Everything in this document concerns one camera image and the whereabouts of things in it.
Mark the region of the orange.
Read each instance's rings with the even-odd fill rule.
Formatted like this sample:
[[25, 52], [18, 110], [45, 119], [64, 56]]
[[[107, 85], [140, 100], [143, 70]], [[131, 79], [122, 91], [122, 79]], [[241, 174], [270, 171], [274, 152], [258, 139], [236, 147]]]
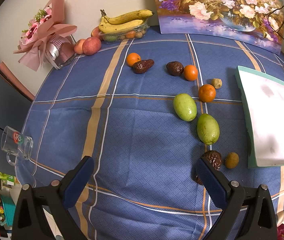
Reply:
[[138, 61], [141, 61], [141, 56], [137, 53], [130, 53], [126, 57], [126, 63], [129, 67], [132, 67]]
[[202, 85], [199, 88], [198, 96], [202, 102], [212, 102], [216, 97], [216, 89], [210, 84]]
[[198, 78], [198, 69], [194, 65], [187, 65], [184, 67], [184, 77], [187, 81], [195, 81]]

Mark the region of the red apple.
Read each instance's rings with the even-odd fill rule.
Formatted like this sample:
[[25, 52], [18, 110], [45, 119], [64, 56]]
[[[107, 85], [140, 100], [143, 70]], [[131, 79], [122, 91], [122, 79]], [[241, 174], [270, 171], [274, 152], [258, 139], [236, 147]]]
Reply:
[[97, 37], [87, 38], [82, 45], [82, 50], [85, 55], [91, 56], [101, 49], [101, 40]]

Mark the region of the yellow banana bunch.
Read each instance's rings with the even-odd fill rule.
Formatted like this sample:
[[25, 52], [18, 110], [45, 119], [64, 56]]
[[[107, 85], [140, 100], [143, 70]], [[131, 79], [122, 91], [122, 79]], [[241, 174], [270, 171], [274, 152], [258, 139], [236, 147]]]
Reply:
[[114, 33], [118, 31], [134, 29], [142, 25], [154, 12], [148, 9], [131, 11], [117, 17], [107, 16], [104, 10], [100, 10], [101, 20], [99, 30], [103, 33]]

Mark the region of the white tray green rim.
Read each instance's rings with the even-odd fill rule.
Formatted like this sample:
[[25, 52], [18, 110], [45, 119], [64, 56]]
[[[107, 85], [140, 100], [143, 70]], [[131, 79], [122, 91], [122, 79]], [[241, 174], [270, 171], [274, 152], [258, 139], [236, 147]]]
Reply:
[[235, 78], [249, 135], [248, 168], [284, 165], [284, 81], [243, 66]]

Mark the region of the flower painting canvas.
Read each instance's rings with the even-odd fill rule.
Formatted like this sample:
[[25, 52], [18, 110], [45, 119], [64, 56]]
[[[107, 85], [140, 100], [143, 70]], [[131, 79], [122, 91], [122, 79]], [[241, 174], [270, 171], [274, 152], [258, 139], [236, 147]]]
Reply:
[[284, 0], [155, 0], [163, 34], [211, 35], [279, 54]]

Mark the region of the small brown kiwi fruit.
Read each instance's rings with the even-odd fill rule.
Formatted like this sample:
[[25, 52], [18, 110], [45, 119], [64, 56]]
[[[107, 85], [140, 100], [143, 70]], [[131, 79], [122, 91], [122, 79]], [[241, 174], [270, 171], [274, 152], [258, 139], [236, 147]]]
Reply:
[[239, 163], [239, 156], [237, 153], [235, 152], [231, 152], [227, 155], [225, 161], [224, 161], [224, 165], [226, 166], [226, 168], [228, 169], [233, 169], [235, 168]]

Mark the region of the elongated dark brown date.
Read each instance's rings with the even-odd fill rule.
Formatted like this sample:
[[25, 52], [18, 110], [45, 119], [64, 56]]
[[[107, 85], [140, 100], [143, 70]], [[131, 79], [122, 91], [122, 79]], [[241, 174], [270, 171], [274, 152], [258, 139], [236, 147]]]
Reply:
[[149, 70], [154, 65], [154, 60], [148, 59], [148, 60], [141, 60], [133, 64], [133, 72], [135, 74], [143, 74]]

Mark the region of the peach coloured apple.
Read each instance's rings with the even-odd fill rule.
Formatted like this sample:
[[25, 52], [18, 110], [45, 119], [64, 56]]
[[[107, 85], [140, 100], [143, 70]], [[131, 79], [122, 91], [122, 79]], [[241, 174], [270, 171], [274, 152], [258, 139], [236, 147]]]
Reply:
[[86, 40], [82, 38], [75, 43], [74, 51], [75, 51], [76, 54], [78, 54], [78, 55], [83, 54], [83, 44], [84, 44], [85, 41]]

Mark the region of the glass mug with logo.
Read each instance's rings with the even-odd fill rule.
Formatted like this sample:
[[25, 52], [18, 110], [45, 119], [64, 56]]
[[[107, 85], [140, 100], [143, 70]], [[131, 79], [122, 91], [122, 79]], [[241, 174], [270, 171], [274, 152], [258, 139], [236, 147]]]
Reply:
[[0, 148], [6, 153], [6, 160], [11, 166], [17, 166], [18, 160], [29, 160], [34, 148], [32, 137], [6, 126], [2, 133]]

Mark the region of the blue plaid tablecloth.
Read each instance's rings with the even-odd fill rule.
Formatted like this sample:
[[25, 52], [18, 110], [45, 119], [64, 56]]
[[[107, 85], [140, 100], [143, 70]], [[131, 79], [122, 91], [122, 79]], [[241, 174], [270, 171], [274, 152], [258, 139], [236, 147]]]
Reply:
[[[154, 60], [143, 74], [126, 63], [130, 53]], [[168, 73], [178, 61], [198, 69], [187, 81]], [[70, 210], [90, 239], [203, 239], [220, 214], [205, 188], [192, 178], [193, 163], [207, 151], [195, 121], [177, 117], [173, 98], [222, 80], [211, 103], [196, 101], [198, 114], [212, 115], [220, 137], [212, 149], [239, 155], [223, 173], [242, 185], [266, 184], [276, 216], [284, 220], [284, 167], [247, 167], [248, 141], [238, 66], [284, 81], [284, 56], [213, 36], [161, 34], [105, 44], [93, 56], [78, 56], [49, 73], [26, 117], [23, 133], [34, 140], [29, 161], [16, 168], [22, 184], [46, 186], [61, 179], [83, 156], [95, 169]]]

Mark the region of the clear plastic fruit container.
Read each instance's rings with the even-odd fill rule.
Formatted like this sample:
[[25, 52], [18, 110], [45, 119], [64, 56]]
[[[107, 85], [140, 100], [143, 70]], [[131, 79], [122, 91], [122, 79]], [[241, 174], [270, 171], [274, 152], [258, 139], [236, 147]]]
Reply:
[[149, 26], [147, 24], [147, 21], [143, 21], [141, 25], [125, 30], [114, 31], [112, 33], [103, 33], [100, 31], [99, 38], [109, 43], [122, 41], [125, 39], [142, 38], [143, 36], [145, 36], [148, 28]]

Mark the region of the small tan longan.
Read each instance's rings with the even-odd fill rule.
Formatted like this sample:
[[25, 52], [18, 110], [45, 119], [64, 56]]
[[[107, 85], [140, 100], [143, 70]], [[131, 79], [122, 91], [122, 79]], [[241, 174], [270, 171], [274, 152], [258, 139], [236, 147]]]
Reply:
[[211, 85], [213, 85], [213, 87], [215, 89], [220, 89], [223, 85], [222, 80], [221, 79], [212, 79], [211, 80]]

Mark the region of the large dark wrinkled date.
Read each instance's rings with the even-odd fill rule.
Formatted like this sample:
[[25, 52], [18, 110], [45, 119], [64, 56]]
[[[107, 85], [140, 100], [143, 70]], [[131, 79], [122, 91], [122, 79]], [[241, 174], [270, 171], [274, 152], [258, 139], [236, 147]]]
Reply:
[[218, 151], [209, 150], [202, 154], [215, 170], [219, 171], [222, 165], [222, 155]]

